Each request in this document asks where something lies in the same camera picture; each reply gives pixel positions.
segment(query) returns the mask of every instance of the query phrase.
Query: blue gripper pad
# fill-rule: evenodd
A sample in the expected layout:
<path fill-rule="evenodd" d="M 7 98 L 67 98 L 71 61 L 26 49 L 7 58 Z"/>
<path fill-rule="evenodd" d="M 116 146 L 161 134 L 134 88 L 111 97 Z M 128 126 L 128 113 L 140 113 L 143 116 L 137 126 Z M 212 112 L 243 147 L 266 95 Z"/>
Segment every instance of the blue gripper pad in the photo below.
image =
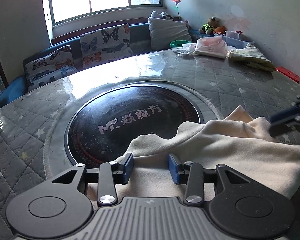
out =
<path fill-rule="evenodd" d="M 274 123 L 285 118 L 292 117 L 296 114 L 300 114 L 300 106 L 293 106 L 291 108 L 278 112 L 277 114 L 270 117 L 270 123 Z"/>
<path fill-rule="evenodd" d="M 180 176 L 178 174 L 178 163 L 176 163 L 170 153 L 168 154 L 168 164 L 173 183 L 179 185 Z"/>
<path fill-rule="evenodd" d="M 131 176 L 131 173 L 133 171 L 133 164 L 134 164 L 134 159 L 133 155 L 129 157 L 129 159 L 126 161 L 124 165 L 124 170 L 123 170 L 123 185 L 127 184 L 129 181 L 129 178 Z"/>

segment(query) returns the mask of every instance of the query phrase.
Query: ribbed gray plate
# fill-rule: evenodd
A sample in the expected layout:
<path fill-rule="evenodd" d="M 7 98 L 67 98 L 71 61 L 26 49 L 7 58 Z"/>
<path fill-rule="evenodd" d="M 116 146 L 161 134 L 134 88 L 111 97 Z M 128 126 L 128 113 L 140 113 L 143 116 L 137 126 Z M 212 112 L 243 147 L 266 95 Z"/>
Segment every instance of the ribbed gray plate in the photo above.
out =
<path fill-rule="evenodd" d="M 88 226 L 65 239 L 231 240 L 236 238 L 218 231 L 200 208 L 184 206 L 176 197 L 125 197 L 116 206 L 100 208 Z"/>

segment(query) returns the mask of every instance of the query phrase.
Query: window frame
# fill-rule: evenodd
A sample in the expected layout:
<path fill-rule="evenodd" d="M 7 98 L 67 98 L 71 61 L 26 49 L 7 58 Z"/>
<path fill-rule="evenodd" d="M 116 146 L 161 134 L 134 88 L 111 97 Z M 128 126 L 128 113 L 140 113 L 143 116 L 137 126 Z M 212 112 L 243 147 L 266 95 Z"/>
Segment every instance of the window frame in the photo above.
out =
<path fill-rule="evenodd" d="M 74 17 L 71 17 L 71 18 L 59 21 L 59 22 L 55 22 L 55 20 L 54 20 L 54 14 L 53 14 L 52 0 L 49 0 L 49 8 L 50 8 L 52 26 L 56 26 L 58 24 L 65 23 L 65 22 L 68 22 L 68 21 L 71 21 L 71 20 L 75 20 L 75 19 L 78 19 L 78 18 L 82 18 L 82 17 L 85 17 L 85 16 L 90 16 L 90 15 L 94 15 L 94 14 L 97 14 L 97 13 L 109 12 L 109 11 L 114 11 L 114 10 L 119 10 L 119 9 L 140 8 L 140 7 L 163 7 L 163 0 L 159 0 L 160 4 L 137 4 L 137 5 L 132 5 L 131 4 L 131 0 L 128 0 L 128 1 L 129 1 L 129 6 L 117 7 L 117 8 L 110 8 L 110 9 L 105 9 L 105 10 L 101 10 L 101 11 L 92 12 L 92 9 L 91 9 L 91 0 L 89 0 L 89 4 L 90 4 L 90 12 L 89 13 L 77 15 L 77 16 L 74 16 Z"/>

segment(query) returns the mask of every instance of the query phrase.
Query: black cooking surface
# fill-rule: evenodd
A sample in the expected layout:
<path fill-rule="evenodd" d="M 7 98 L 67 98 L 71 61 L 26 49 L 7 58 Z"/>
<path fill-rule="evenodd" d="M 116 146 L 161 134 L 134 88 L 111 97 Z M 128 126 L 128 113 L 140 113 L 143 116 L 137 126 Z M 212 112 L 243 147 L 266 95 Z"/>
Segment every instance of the black cooking surface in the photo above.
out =
<path fill-rule="evenodd" d="M 97 168 L 122 156 L 139 135 L 170 139 L 185 121 L 199 123 L 199 117 L 180 94 L 156 86 L 125 87 L 86 104 L 68 125 L 65 146 L 74 164 Z"/>

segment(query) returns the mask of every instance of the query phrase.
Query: glossy table top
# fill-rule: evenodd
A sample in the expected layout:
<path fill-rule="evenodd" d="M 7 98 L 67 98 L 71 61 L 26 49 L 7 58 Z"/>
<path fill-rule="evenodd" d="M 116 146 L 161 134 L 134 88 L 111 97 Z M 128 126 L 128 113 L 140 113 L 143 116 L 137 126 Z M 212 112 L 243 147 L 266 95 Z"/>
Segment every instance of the glossy table top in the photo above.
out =
<path fill-rule="evenodd" d="M 4 220 L 9 200 L 46 178 L 43 152 L 63 109 L 83 105 L 96 93 L 149 80 L 176 82 L 201 93 L 220 119 L 238 105 L 253 118 L 268 119 L 300 94 L 300 85 L 279 72 L 255 70 L 228 59 L 182 58 L 170 50 L 97 66 L 33 90 L 0 109 L 0 231 L 6 237 L 2 239 L 11 236 Z M 300 144 L 300 134 L 279 139 Z M 299 192 L 294 196 L 298 203 Z M 300 234 L 300 222 L 296 226 Z"/>

